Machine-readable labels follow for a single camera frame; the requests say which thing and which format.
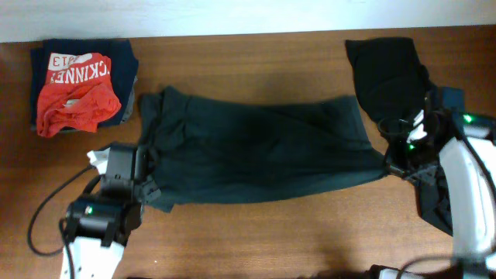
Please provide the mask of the dark green t-shirt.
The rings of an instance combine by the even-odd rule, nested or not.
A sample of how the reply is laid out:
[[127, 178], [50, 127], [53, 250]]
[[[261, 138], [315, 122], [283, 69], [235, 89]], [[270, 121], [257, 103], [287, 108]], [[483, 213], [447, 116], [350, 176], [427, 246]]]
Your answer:
[[140, 144], [160, 189], [151, 205], [249, 204], [381, 179], [386, 170], [350, 96], [244, 105], [176, 88], [142, 96]]

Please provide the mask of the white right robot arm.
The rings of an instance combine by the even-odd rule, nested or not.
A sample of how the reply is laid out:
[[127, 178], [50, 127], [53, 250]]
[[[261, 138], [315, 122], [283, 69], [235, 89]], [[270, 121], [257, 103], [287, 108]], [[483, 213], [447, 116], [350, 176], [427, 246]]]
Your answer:
[[419, 205], [451, 234], [453, 252], [392, 272], [412, 278], [424, 260], [447, 260], [458, 278], [495, 276], [495, 119], [468, 112], [463, 90], [374, 89], [358, 95], [390, 140], [385, 167], [419, 191]]

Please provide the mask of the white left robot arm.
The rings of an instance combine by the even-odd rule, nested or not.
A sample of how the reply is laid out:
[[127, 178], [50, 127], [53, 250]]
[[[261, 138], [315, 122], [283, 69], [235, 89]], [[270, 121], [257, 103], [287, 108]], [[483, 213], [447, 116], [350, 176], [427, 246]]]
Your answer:
[[60, 221], [61, 278], [111, 278], [144, 208], [161, 196], [146, 146], [112, 143], [87, 153], [98, 174]]

